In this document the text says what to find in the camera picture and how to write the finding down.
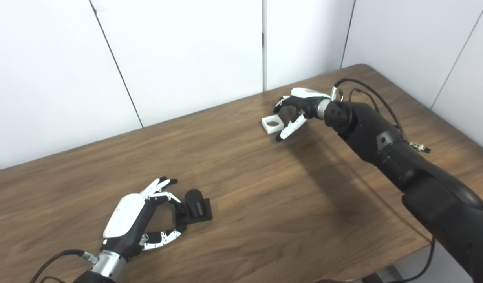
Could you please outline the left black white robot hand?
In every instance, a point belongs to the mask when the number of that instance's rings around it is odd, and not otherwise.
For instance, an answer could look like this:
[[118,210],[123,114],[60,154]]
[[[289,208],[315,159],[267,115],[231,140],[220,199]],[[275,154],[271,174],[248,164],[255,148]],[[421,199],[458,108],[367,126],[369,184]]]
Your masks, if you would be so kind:
[[130,261],[143,250],[160,248],[179,238],[186,231],[184,224],[177,224],[166,231],[146,232],[157,206],[168,202],[181,213],[185,211],[179,198],[165,191],[176,183],[177,179],[160,177],[143,191],[123,197],[103,231],[104,240],[100,250],[116,253]]

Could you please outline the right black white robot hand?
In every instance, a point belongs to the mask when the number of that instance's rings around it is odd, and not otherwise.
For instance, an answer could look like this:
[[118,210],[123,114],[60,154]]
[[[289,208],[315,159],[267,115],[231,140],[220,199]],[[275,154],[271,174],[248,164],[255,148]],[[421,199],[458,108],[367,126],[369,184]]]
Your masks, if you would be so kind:
[[294,107],[296,115],[287,126],[276,136],[276,141],[282,142],[297,131],[307,120],[316,118],[324,120],[325,109],[331,102],[331,96],[309,88],[293,88],[291,94],[282,96],[274,106],[273,113],[278,114],[283,107]]

